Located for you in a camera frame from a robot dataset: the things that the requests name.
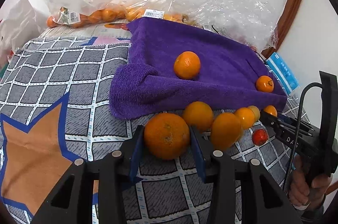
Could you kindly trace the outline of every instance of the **gray plaid fabric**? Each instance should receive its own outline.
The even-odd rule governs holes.
[[[13,56],[0,88],[0,112],[28,124],[63,94],[70,91],[65,140],[69,151],[89,161],[103,158],[132,137],[137,125],[145,125],[154,115],[122,121],[109,111],[109,88],[119,65],[125,65],[125,44],[86,45],[85,37],[34,39]],[[295,116],[298,99],[289,97],[284,113]],[[214,115],[230,111],[217,110]],[[262,128],[257,122],[245,131],[226,153],[233,159],[259,159],[281,186],[290,150],[270,135],[261,147],[251,135]],[[204,133],[207,139],[209,132]],[[0,149],[0,167],[3,164]],[[138,170],[143,180],[123,192],[127,222],[205,224],[209,213],[212,184],[203,184],[197,175],[190,149],[180,158],[161,161],[145,152]],[[18,223],[29,223],[26,211],[7,206]],[[93,224],[98,223],[97,204]],[[236,181],[235,222],[241,222],[241,185]]]

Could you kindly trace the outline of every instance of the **bedsheet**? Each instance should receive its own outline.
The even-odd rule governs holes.
[[[131,44],[125,37],[114,38],[112,44],[95,45],[95,41],[92,37],[34,39],[16,52],[0,82],[0,113],[9,117],[0,120],[1,196],[17,223],[31,221],[44,195],[75,158],[103,158],[153,116],[122,121],[110,114],[110,83],[117,67],[127,64]],[[289,97],[284,113],[295,116],[297,108],[298,99]],[[46,122],[54,130],[38,129]],[[261,127],[255,123],[227,153],[236,160],[259,159],[282,185],[290,150],[274,135],[263,146],[254,146],[251,134]],[[58,168],[34,161],[45,154]],[[190,150],[167,162],[145,152],[137,176],[143,180],[123,192],[128,223],[206,223],[212,185],[197,176]],[[241,187],[236,181],[235,222],[240,221]],[[93,224],[98,222],[94,190]]]

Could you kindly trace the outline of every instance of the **brown wooden frame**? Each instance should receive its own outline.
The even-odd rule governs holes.
[[[302,0],[287,0],[283,14],[280,16],[277,23],[277,36],[278,42],[276,48],[268,48],[262,51],[262,55],[265,58],[269,58],[273,52],[276,52],[281,46],[283,40],[285,39],[286,34],[290,30],[290,27],[297,15],[300,3]]]

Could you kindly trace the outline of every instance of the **barcode sticker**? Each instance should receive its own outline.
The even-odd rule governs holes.
[[[67,20],[68,20],[68,24],[69,25],[72,25],[74,23],[78,23],[78,22],[81,21],[80,14],[76,13],[76,12],[73,12],[73,11],[71,11],[71,10],[68,9],[68,11],[67,11]]]
[[[163,16],[164,11],[158,11],[153,9],[147,9],[143,14],[143,17],[151,17],[156,19],[163,19]]]
[[[203,29],[212,32],[210,25],[203,25]]]

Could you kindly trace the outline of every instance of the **human hand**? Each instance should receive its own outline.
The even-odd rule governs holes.
[[[303,163],[301,157],[297,155],[293,161],[295,170],[292,172],[292,182],[289,189],[289,200],[295,206],[302,206],[310,202],[307,210],[317,209],[323,199],[324,194],[329,187],[332,177],[320,174],[312,180],[311,189],[305,181]]]

